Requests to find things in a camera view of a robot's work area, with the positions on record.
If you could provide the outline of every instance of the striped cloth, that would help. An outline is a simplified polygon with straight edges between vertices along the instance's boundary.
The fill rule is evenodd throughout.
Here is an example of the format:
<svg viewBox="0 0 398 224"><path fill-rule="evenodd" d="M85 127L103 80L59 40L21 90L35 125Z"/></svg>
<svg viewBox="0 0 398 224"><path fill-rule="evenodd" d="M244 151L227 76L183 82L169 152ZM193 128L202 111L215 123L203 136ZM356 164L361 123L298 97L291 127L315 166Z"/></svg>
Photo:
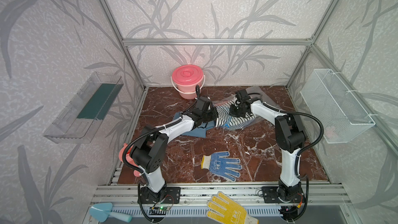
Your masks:
<svg viewBox="0 0 398 224"><path fill-rule="evenodd" d="M215 103L214 106L218 112L218 118L216 120L215 127L221 127L227 130L236 130L236 129L243 129L247 127L251 122L256 119L257 115L253 114L249 116L246 113L246 118L243 117L232 117L229 114L229 108L232 104L235 104L236 98L234 97L233 100L223 101L219 103Z"/></svg>

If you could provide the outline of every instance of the enclosure wall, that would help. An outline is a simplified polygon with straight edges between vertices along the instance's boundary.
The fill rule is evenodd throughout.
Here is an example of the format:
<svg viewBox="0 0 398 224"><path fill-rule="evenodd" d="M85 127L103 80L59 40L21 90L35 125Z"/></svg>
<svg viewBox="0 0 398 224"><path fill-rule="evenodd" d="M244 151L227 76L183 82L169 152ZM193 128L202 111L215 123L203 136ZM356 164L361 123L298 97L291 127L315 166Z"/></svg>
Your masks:
<svg viewBox="0 0 398 224"><path fill-rule="evenodd" d="M107 0L128 38L310 38L331 0ZM183 64L207 85L285 85L303 47L129 46L146 85Z"/></svg>
<svg viewBox="0 0 398 224"><path fill-rule="evenodd" d="M1 0L0 223L81 223L142 90L97 0ZM44 130L94 71L124 86L90 144Z"/></svg>
<svg viewBox="0 0 398 224"><path fill-rule="evenodd" d="M392 132L398 130L398 0L342 0L316 44L358 90ZM309 112L300 91L315 68L308 60L289 89L296 109ZM306 120L311 138L318 130ZM375 128L345 144L316 148L333 183L343 183L364 224L396 223L398 161Z"/></svg>

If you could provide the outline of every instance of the plastic bag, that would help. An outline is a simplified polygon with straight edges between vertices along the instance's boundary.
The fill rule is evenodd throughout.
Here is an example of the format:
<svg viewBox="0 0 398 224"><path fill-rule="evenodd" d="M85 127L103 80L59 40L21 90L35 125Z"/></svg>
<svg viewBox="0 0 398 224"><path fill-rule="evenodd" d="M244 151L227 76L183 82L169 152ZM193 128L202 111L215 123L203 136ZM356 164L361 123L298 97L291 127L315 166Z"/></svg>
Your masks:
<svg viewBox="0 0 398 224"><path fill-rule="evenodd" d="M265 92L261 90L259 86L248 87L246 88L246 91L247 93L260 93L264 102L273 107L280 108ZM232 117L229 114L229 108L231 104L235 104L235 101L235 94L220 101L213 101L213 106L216 107L218 112L218 118L216 120L215 127L220 127L227 130L237 130L251 126L263 120L262 117L256 114L253 114L252 116L246 114L245 118Z"/></svg>

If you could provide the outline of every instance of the pink bucket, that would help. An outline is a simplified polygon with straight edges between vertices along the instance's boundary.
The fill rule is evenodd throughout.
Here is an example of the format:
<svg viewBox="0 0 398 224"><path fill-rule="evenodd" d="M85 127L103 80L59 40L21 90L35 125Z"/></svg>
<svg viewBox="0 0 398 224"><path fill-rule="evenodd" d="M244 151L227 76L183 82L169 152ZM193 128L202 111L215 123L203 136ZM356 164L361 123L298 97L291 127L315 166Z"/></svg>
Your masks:
<svg viewBox="0 0 398 224"><path fill-rule="evenodd" d="M195 87L199 85L202 89L205 84L205 75L202 69L196 65L183 65L174 70L172 84L181 97L184 99L194 99L196 98Z"/></svg>

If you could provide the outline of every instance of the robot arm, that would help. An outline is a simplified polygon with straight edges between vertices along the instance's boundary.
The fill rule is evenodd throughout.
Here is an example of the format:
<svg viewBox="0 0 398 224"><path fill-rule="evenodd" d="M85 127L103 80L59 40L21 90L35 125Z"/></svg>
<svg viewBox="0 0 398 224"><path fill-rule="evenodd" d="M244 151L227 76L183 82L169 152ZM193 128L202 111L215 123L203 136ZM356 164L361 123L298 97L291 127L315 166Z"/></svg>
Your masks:
<svg viewBox="0 0 398 224"><path fill-rule="evenodd" d="M262 102L261 98L251 98L246 90L236 92L237 105L231 105L230 114L242 117L246 113L261 116L275 126L276 142L282 151L282 172L279 178L279 198L289 202L301 190L300 179L295 174L297 153L304 147L306 133L297 114L282 113Z"/></svg>
<svg viewBox="0 0 398 224"><path fill-rule="evenodd" d="M242 117L246 113L256 114L275 125L276 142L282 150L279 197L282 201L290 201L290 198L301 190L300 179L295 175L296 155L303 148L306 139L301 119L296 114L282 113L279 109L263 104L258 97L251 98L246 90L236 92L236 98L237 105L232 104L230 107L231 116ZM203 122L215 121L217 117L218 114L212 102L202 96L198 98L192 109L181 113L179 119L158 126L165 128L144 136L136 142L130 156L143 171L142 175L147 188L153 193L154 199L158 201L164 197L166 182L162 177L160 165L165 157L167 143L184 132L200 126ZM158 127L146 126L142 134ZM150 146L148 142L153 142L154 145Z"/></svg>
<svg viewBox="0 0 398 224"><path fill-rule="evenodd" d="M188 108L181 113L179 119L162 126L144 127L141 134L164 127L163 130L137 140L130 152L131 158L143 171L142 176L154 200L159 201L165 196L166 182L162 177L160 165L164 160L167 144L184 132L200 126L203 122L215 121L217 116L217 111L210 99L202 96L197 99L192 109Z"/></svg>

